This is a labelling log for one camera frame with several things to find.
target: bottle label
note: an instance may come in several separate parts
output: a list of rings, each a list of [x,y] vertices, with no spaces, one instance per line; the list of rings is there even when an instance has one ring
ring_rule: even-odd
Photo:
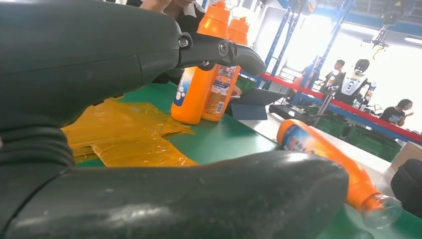
[[[230,89],[230,83],[234,77],[236,68],[236,66],[218,66],[218,72],[212,83],[211,91],[205,105],[205,113],[213,116],[220,116],[224,113],[224,103],[226,101],[228,90]]]
[[[284,150],[326,157],[324,151],[319,149],[317,144],[313,142],[313,138],[297,125],[292,125],[286,130],[281,142],[281,147]]]
[[[174,104],[182,106],[183,101],[188,94],[188,89],[191,86],[192,78],[194,77],[195,67],[186,68],[183,72],[182,78],[180,79],[179,85],[176,91],[176,97],[174,98]]]

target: woman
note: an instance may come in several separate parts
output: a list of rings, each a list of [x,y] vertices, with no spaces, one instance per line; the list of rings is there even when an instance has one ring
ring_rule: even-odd
[[[405,124],[406,118],[413,115],[413,112],[405,114],[404,111],[410,110],[412,105],[412,101],[408,99],[401,100],[397,106],[386,108],[380,119],[394,125],[403,126]]]

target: plastic bin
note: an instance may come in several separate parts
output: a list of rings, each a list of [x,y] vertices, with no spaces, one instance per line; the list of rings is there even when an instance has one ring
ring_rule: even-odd
[[[255,88],[255,81],[239,75],[236,80],[236,86],[239,87],[239,89],[242,90],[242,93],[244,94]]]
[[[344,141],[389,162],[402,148],[394,140],[360,126],[353,126]]]
[[[338,138],[343,134],[343,131],[347,125],[348,121],[345,119],[341,119],[336,116],[325,116],[319,119],[315,127]]]

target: plastic bottle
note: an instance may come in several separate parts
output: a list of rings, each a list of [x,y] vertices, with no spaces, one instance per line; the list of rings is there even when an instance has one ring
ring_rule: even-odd
[[[249,25],[246,23],[246,17],[233,18],[228,27],[228,39],[234,43],[247,45],[248,30]],[[212,86],[205,103],[203,119],[220,121],[236,85],[239,72],[240,67],[238,66],[218,66],[217,75],[212,80]]]
[[[210,2],[201,20],[198,33],[228,39],[228,18],[230,11],[223,0]],[[185,69],[171,107],[171,116],[183,123],[198,124],[204,110],[205,101],[218,65],[210,71],[198,67]]]
[[[284,150],[315,154],[343,166],[349,174],[346,202],[361,214],[368,227],[384,228],[400,217],[400,201],[378,192],[363,168],[305,123],[295,119],[284,121],[277,142]]]

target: orange bottle cap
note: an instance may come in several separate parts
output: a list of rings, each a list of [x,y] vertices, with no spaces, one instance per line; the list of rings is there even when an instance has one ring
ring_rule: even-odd
[[[225,9],[225,3],[223,1],[218,1],[215,5],[208,6],[208,10],[204,17],[220,21],[227,25],[229,16],[230,11]]]
[[[237,31],[241,34],[247,35],[249,24],[246,23],[246,17],[244,16],[240,19],[233,18],[233,20],[231,20],[230,26],[228,27],[228,30]]]

